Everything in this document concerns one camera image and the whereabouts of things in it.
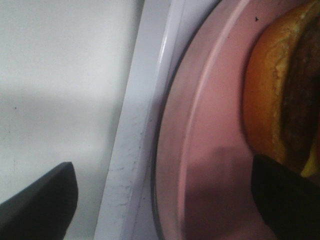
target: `black object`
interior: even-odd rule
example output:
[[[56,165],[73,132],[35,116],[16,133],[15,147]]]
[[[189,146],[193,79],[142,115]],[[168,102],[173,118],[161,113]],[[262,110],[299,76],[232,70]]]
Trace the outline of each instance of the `black object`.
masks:
[[[275,160],[253,159],[251,192],[279,240],[320,239],[320,187]]]
[[[0,240],[62,240],[77,202],[74,166],[63,162],[0,205]]]

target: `white microwave wall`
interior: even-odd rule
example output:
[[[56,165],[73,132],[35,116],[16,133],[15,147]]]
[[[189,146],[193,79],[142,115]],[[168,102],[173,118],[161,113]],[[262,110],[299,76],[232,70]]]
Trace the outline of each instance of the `white microwave wall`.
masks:
[[[0,3],[0,203],[72,161],[79,201],[67,240],[94,236],[142,7]]]

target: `burger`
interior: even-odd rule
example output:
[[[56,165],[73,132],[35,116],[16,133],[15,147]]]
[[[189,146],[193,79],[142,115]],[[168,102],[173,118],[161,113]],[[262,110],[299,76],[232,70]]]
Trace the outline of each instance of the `burger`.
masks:
[[[248,144],[308,177],[319,172],[320,0],[273,21],[245,72],[243,122]]]

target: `bread bun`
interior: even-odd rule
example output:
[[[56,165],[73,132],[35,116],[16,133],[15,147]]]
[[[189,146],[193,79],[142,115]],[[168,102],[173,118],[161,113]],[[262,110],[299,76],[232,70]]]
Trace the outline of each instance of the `bread bun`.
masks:
[[[243,120],[247,142],[254,151],[296,172],[305,163],[289,160],[280,137],[284,85],[298,41],[319,13],[320,1],[312,0],[272,22],[254,46],[245,73]]]

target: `pink plate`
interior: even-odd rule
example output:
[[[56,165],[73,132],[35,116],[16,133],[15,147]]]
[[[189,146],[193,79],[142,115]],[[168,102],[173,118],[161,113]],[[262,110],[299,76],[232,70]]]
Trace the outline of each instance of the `pink plate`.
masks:
[[[243,76],[254,42],[306,0],[223,0],[175,76],[162,119],[156,196],[166,240],[274,240],[250,191]]]

